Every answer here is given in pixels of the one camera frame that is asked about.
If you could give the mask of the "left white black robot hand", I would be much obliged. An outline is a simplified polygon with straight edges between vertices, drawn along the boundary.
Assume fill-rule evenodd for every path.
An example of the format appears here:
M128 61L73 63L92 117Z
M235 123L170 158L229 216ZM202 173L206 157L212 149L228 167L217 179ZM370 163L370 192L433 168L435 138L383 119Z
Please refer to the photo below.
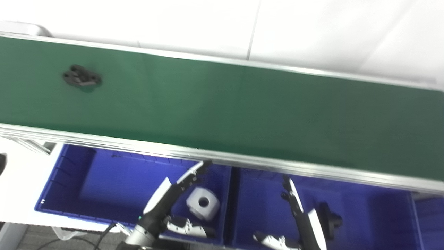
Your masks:
M138 220L138 227L143 234L159 236L164 231L172 231L176 234L190 237L214 238L215 229L192 223L185 217L171 217L173 205L180 196L193 184L198 182L198 176L204 174L212 164L210 160L202 160L190 167L176 182L171 182L166 177L155 190Z

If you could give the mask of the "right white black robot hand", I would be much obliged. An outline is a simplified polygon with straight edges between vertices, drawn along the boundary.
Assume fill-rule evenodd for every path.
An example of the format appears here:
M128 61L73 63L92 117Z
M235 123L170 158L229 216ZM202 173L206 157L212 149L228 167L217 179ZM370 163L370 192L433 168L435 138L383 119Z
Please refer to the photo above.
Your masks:
M273 250L326 250L326 239L316 209L304 209L295 184L288 175L283 175L282 185L285 191L281 197L289 203L298 228L298 242L287 240L283 235L277 237L261 232L255 232L253 239Z

